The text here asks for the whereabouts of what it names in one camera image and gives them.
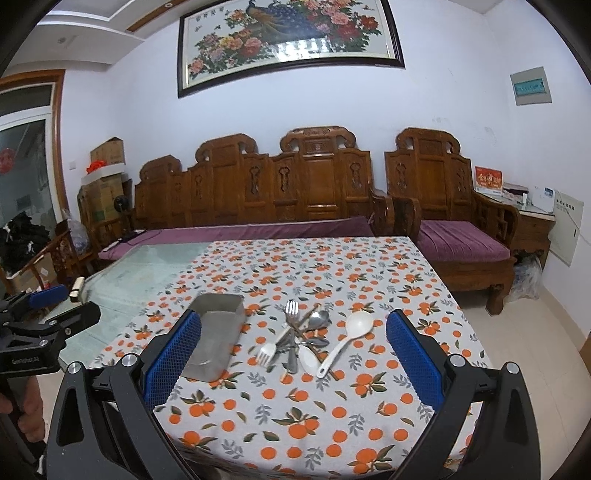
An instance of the metal screw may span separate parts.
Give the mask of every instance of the metal screw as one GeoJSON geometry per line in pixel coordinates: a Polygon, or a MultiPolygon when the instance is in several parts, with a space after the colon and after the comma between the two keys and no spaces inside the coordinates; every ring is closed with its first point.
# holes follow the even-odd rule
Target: metal screw
{"type": "Polygon", "coordinates": [[[507,371],[510,374],[518,374],[519,373],[519,365],[513,363],[513,362],[509,362],[507,364],[507,371]]]}
{"type": "Polygon", "coordinates": [[[454,367],[463,367],[466,365],[466,359],[461,355],[452,355],[449,361],[454,367]]]}
{"type": "Polygon", "coordinates": [[[132,365],[135,365],[137,361],[138,357],[132,353],[128,353],[121,359],[121,363],[124,367],[131,367],[132,365]]]}
{"type": "Polygon", "coordinates": [[[73,362],[68,367],[68,373],[71,373],[72,375],[76,374],[80,371],[80,368],[82,368],[82,364],[80,362],[73,362]]]}

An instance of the peacock painting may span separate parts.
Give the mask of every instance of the peacock painting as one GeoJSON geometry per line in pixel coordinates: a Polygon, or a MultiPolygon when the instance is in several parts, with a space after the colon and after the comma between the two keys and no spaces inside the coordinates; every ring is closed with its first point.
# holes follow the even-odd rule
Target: peacock painting
{"type": "Polygon", "coordinates": [[[246,14],[256,21],[248,28],[268,44],[326,36],[326,32],[318,30],[302,10],[291,4],[284,5],[277,0],[271,2],[268,7],[258,7],[254,0],[250,0],[246,14]]]}
{"type": "Polygon", "coordinates": [[[400,66],[386,9],[387,0],[230,0],[202,8],[181,19],[183,85],[189,89],[208,77],[259,65],[331,56],[400,66]]]}

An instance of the blue gripper pad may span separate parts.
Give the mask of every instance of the blue gripper pad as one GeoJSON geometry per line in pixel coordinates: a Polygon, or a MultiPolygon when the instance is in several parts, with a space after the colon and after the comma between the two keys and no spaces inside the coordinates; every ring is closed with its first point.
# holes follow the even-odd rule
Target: blue gripper pad
{"type": "Polygon", "coordinates": [[[415,336],[415,332],[419,336],[421,334],[416,330],[412,332],[403,316],[399,310],[394,310],[388,315],[386,338],[413,384],[419,400],[437,411],[444,401],[441,371],[415,336]]]}
{"type": "Polygon", "coordinates": [[[33,310],[55,305],[68,298],[70,292],[65,285],[57,285],[46,290],[36,291],[29,296],[29,307],[33,310]]]}
{"type": "MultiPolygon", "coordinates": [[[[187,310],[165,336],[170,338],[144,376],[144,403],[149,411],[168,400],[201,338],[201,318],[187,310]]],[[[148,347],[157,339],[155,337],[148,347]]]]}

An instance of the ceiling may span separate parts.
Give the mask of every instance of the ceiling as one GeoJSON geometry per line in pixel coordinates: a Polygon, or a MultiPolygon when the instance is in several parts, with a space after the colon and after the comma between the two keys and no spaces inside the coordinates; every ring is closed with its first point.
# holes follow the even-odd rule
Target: ceiling
{"type": "MultiPolygon", "coordinates": [[[[502,0],[450,0],[485,13],[502,0]]],[[[213,0],[62,0],[41,20],[10,67],[37,61],[113,65],[153,33],[213,0]]]]}
{"type": "Polygon", "coordinates": [[[488,12],[492,7],[498,5],[503,0],[450,0],[450,2],[454,2],[455,4],[463,5],[466,8],[474,10],[480,14],[485,14],[488,12]]]}

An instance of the orange fruit pattern tablecloth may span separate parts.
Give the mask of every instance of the orange fruit pattern tablecloth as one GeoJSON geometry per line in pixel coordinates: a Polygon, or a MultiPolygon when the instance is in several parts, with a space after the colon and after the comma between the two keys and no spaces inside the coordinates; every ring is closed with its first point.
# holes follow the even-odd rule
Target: orange fruit pattern tablecloth
{"type": "MultiPolygon", "coordinates": [[[[180,378],[167,404],[155,409],[185,457],[235,476],[360,478],[400,466],[433,409],[421,404],[386,340],[385,320],[395,308],[446,353],[489,364],[455,300],[405,237],[214,242],[163,287],[91,366],[140,353],[199,294],[243,295],[247,323],[222,378],[180,378]],[[374,316],[372,332],[334,364],[338,381],[301,368],[280,381],[285,356],[268,369],[256,365],[259,347],[282,328],[289,299],[304,312],[315,303],[330,311],[332,324],[319,331],[330,340],[326,351],[344,337],[352,312],[374,316]]],[[[448,466],[465,453],[479,411],[474,404],[448,466]]]]}

